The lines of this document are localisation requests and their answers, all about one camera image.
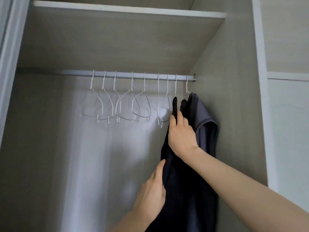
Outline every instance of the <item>white shelf edge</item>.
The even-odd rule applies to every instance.
[[[268,72],[268,79],[309,81],[309,74],[287,73],[287,72]]]
[[[93,11],[137,13],[137,14],[218,18],[218,19],[226,18],[226,13],[223,13],[223,12],[208,12],[208,11],[195,11],[195,10],[171,10],[171,9],[156,9],[156,8],[146,8],[146,7],[96,5],[96,4],[69,3],[69,2],[56,2],[56,1],[38,1],[38,0],[33,0],[32,4],[35,7],[48,7],[48,8],[60,8],[60,9],[72,9],[72,10],[93,10]]]

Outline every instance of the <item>adjacent shelf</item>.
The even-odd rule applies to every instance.
[[[33,1],[19,67],[188,74],[225,16]]]

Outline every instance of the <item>dark clothing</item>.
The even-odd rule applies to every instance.
[[[196,133],[200,148],[215,157],[218,127],[199,97],[191,93],[180,108]],[[191,167],[177,157],[168,146],[168,133],[161,150],[163,184],[166,200],[162,211],[146,231],[206,231],[215,226],[217,194]]]

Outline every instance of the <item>hand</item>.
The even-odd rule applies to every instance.
[[[164,164],[165,160],[162,160],[146,183],[142,184],[134,203],[133,212],[148,224],[159,215],[165,203],[166,191],[162,182]]]
[[[168,145],[173,152],[185,162],[185,160],[190,158],[194,150],[199,147],[197,145],[195,132],[180,111],[177,112],[177,121],[176,125],[176,119],[171,115],[170,128],[168,131]]]

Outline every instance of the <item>person's right hand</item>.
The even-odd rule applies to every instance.
[[[175,117],[173,115],[170,117],[168,145],[184,162],[190,158],[195,149],[199,148],[195,132],[180,111],[177,112],[177,125]]]

